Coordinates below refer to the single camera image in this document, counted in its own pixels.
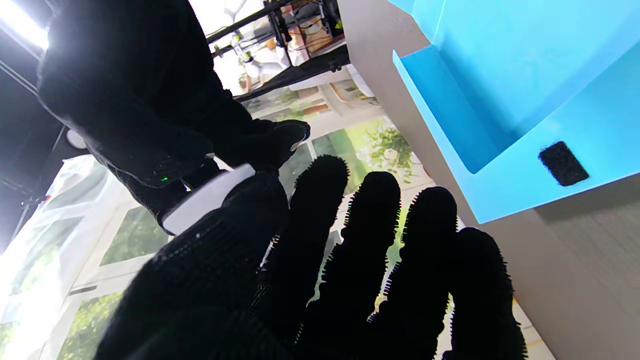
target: black metal frame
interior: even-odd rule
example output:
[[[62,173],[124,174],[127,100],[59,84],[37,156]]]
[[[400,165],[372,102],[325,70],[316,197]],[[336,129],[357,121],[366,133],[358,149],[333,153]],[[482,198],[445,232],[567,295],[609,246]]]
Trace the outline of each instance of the black metal frame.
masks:
[[[284,47],[286,49],[287,42],[291,41],[289,26],[297,26],[299,24],[299,19],[294,16],[292,22],[287,22],[282,15],[281,7],[291,4],[295,1],[296,0],[272,0],[271,2],[269,2],[268,0],[264,0],[264,9],[247,16],[246,18],[236,22],[235,24],[227,26],[226,28],[223,28],[214,34],[209,35],[207,37],[207,42],[209,44],[216,42],[221,38],[239,30],[243,26],[250,24],[253,21],[259,20],[263,17],[268,17],[269,23],[271,25],[271,32],[265,34],[264,36],[259,35],[256,38],[250,40],[257,39],[257,43],[259,43],[275,36],[278,41],[278,46]],[[320,13],[318,15],[322,16],[324,13],[323,3],[316,4],[319,5],[320,10]],[[223,54],[233,50],[234,46],[230,44],[222,48],[216,47],[215,49],[216,50],[212,53],[212,56],[214,57],[222,56]],[[289,52],[286,51],[285,53],[287,55],[287,59],[289,60],[288,68],[276,75],[273,79],[264,83],[260,88],[248,92],[247,94],[238,95],[235,97],[235,99],[238,101],[248,101],[258,96],[264,95],[272,90],[276,90],[284,86],[289,86],[291,84],[310,79],[316,75],[320,75],[328,71],[335,72],[337,70],[340,70],[342,66],[351,63],[349,60],[349,51],[346,45],[343,45],[338,49],[335,49],[324,55],[312,58],[299,67],[293,65],[291,57],[289,56]]]

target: tree foliage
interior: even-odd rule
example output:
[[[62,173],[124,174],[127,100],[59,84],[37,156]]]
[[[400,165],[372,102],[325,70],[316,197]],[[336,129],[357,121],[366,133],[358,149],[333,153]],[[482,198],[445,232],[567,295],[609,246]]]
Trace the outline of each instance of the tree foliage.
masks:
[[[131,209],[125,215],[100,265],[155,254],[168,239],[169,236],[145,208]]]
[[[62,344],[58,360],[93,359],[121,298],[122,293],[115,293],[83,301]]]
[[[13,280],[11,295],[33,289],[41,276],[51,270],[60,249],[81,220],[81,217],[58,220],[32,230],[29,239],[37,240]]]

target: hand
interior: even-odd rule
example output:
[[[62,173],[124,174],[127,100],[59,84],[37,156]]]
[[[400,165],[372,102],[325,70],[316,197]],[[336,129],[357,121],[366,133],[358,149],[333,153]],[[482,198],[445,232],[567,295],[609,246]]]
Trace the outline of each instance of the hand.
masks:
[[[331,157],[300,176],[289,225],[261,272],[252,314],[298,359],[432,359],[451,292],[454,350],[446,358],[523,359],[499,249],[477,229],[457,232],[456,203],[444,188],[423,190],[410,206],[402,262],[374,313],[400,212],[398,183],[386,172],[367,175],[353,196],[344,242],[326,262],[319,300],[307,306],[346,178],[345,165]]]
[[[275,176],[238,185],[141,269],[96,359],[431,359],[449,292],[456,314],[446,359],[522,359],[500,252],[477,229],[456,232],[456,204],[443,188],[425,189],[410,206],[402,262],[372,315],[400,210],[386,172],[369,174],[352,198],[344,241],[307,306],[347,179],[342,160],[321,156],[288,207]]]

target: blue plastic tray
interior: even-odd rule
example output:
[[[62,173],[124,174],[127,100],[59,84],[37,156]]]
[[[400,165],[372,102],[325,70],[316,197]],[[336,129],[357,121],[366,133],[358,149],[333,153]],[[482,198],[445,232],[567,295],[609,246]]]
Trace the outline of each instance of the blue plastic tray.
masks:
[[[390,0],[432,45],[398,68],[478,222],[640,170],[640,1]],[[538,154],[564,141],[590,177]]]

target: black fabric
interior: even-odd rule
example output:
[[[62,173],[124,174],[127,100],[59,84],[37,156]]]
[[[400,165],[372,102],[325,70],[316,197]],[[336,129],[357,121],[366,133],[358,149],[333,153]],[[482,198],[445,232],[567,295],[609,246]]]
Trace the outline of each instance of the black fabric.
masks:
[[[589,178],[589,174],[565,142],[557,142],[547,147],[538,157],[562,186],[575,185]]]
[[[450,239],[449,291],[456,304],[446,360],[523,360],[527,347],[513,317],[513,285],[493,238],[474,228]]]
[[[190,127],[223,89],[186,0],[75,0],[54,16],[49,42],[40,100],[101,163],[161,188],[212,152]],[[211,101],[194,102],[200,93]]]
[[[217,174],[209,153],[270,171],[291,157],[299,137],[274,136],[276,124],[253,121],[222,88],[187,0],[52,6],[40,100],[154,216],[187,195],[180,181]]]
[[[186,359],[286,359],[270,332],[244,315],[255,297],[256,270],[286,219],[286,194],[275,176],[257,174],[241,183],[222,208],[140,270],[96,360],[176,359],[176,351]]]
[[[372,321],[374,339],[386,346],[371,349],[371,356],[390,359],[398,349],[407,359],[435,356],[449,302],[449,264],[443,254],[456,234],[457,221],[456,201],[445,188],[421,191],[409,207],[402,262],[392,269],[385,285],[387,299]]]
[[[369,174],[352,198],[320,298],[305,308],[346,183],[345,163],[329,156],[299,177],[290,208],[275,176],[258,173],[241,183],[222,208],[144,265],[96,359],[429,358],[447,291],[456,310],[446,359],[524,358],[499,249],[477,229],[456,233],[455,202],[443,188],[415,200],[388,300],[367,319],[400,208],[398,183],[388,173]]]

